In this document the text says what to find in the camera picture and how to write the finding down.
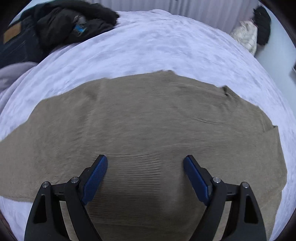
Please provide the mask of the lilac grey folded blanket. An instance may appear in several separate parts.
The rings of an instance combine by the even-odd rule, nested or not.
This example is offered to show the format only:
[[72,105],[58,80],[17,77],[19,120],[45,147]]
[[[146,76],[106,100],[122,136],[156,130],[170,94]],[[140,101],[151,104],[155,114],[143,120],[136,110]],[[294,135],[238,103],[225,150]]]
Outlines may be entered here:
[[9,88],[20,76],[35,67],[36,62],[15,63],[0,69],[0,91]]

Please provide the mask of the beige knit sweater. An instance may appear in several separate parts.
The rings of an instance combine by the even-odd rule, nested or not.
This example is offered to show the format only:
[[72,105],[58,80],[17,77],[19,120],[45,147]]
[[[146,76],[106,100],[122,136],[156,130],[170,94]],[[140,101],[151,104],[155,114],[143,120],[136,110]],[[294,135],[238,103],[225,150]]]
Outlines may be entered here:
[[32,202],[99,155],[108,169],[87,211],[103,240],[188,240],[204,212],[183,159],[248,182],[270,237],[287,181],[278,127],[229,87],[171,71],[100,79],[41,101],[1,141],[1,196]]

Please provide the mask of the light pleated curtains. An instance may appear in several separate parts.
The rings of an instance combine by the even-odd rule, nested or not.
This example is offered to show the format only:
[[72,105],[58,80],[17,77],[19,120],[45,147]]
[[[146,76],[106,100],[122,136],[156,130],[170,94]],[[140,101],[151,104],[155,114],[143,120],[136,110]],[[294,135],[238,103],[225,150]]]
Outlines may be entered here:
[[252,18],[253,10],[259,6],[259,1],[255,0],[105,0],[90,3],[99,3],[114,11],[161,9],[173,15],[192,18],[226,33],[230,33],[241,21]]

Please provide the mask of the black coat hanging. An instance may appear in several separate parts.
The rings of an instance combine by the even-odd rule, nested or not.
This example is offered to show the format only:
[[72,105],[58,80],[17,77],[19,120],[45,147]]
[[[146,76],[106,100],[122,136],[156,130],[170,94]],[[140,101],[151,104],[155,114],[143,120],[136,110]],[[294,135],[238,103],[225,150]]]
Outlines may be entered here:
[[263,6],[258,6],[254,11],[254,24],[257,26],[257,44],[264,46],[268,43],[271,32],[271,17]]

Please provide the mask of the dark blue jeans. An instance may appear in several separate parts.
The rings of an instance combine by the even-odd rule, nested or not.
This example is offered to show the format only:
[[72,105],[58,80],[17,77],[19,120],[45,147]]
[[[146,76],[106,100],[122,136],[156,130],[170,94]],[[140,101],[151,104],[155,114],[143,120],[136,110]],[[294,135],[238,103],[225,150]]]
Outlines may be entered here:
[[15,63],[39,63],[46,57],[30,16],[12,25],[4,36],[9,40],[1,40],[1,68]]

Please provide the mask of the white fluffy bed blanket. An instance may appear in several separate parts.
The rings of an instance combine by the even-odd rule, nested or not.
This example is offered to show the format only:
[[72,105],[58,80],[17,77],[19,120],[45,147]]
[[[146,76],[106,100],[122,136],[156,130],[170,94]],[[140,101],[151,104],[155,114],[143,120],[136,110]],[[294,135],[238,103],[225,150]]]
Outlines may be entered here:
[[55,50],[1,93],[1,138],[24,123],[43,99],[90,80],[158,70],[227,85],[278,126],[287,184],[271,235],[277,238],[295,209],[295,116],[257,59],[227,33],[199,21],[160,9],[122,11],[115,29]]

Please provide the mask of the cream puffer jacket hanging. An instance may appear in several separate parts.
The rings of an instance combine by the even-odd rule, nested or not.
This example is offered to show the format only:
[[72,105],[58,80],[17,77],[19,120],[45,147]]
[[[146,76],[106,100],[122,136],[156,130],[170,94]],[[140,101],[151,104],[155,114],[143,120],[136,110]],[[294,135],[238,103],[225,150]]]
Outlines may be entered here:
[[257,33],[257,26],[252,20],[248,20],[241,21],[240,26],[236,27],[230,36],[254,56],[257,50]]

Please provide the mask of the black jacket with badge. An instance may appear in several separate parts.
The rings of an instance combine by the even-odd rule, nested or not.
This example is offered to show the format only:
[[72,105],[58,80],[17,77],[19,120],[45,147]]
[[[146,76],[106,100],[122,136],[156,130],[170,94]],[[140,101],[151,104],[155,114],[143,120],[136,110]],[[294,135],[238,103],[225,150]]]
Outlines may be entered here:
[[85,1],[38,4],[33,7],[32,15],[41,46],[47,51],[108,32],[119,18],[117,12]]

